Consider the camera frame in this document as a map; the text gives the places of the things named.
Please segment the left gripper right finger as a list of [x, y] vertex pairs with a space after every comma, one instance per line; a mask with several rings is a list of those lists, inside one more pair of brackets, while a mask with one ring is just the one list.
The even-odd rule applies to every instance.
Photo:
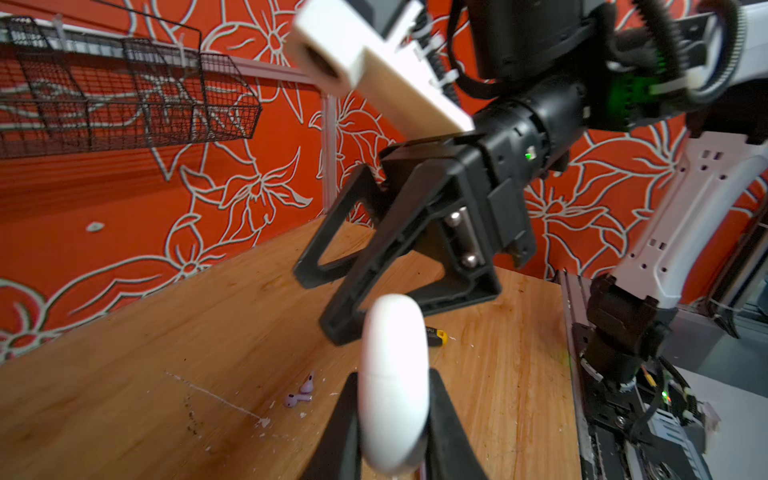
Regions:
[[430, 403], [425, 457], [428, 479], [486, 480], [440, 373], [429, 370]]

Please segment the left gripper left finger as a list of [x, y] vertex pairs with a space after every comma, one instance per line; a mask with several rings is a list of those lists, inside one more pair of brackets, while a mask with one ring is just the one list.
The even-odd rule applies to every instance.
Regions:
[[300, 479], [360, 480], [358, 373], [350, 373]]

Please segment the white earbuds charging case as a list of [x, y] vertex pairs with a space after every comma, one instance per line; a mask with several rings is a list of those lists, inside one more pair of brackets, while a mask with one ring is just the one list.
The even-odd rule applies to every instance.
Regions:
[[360, 445], [368, 465], [398, 477], [424, 458], [430, 405], [424, 317], [403, 294], [379, 297], [368, 309], [358, 371]]

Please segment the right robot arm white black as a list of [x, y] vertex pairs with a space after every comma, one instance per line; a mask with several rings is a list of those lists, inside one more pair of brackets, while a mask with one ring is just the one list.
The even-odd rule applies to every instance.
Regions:
[[767, 168], [767, 5], [309, 1], [286, 46], [322, 90], [402, 133], [356, 167], [294, 268], [339, 289], [319, 323], [395, 373], [347, 379], [305, 478], [485, 473], [426, 365], [426, 317], [494, 300], [493, 260], [539, 250], [595, 275], [567, 321], [586, 479], [706, 479], [690, 394], [662, 351], [686, 280]]

